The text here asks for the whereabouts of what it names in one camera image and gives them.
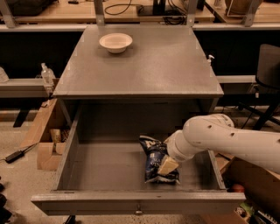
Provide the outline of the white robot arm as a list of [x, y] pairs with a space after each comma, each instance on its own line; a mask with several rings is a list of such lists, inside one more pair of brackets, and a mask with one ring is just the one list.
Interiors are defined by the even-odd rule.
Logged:
[[179, 163], [201, 151], [217, 151], [280, 173], [280, 134], [237, 129], [224, 114], [194, 116], [164, 142], [168, 155]]

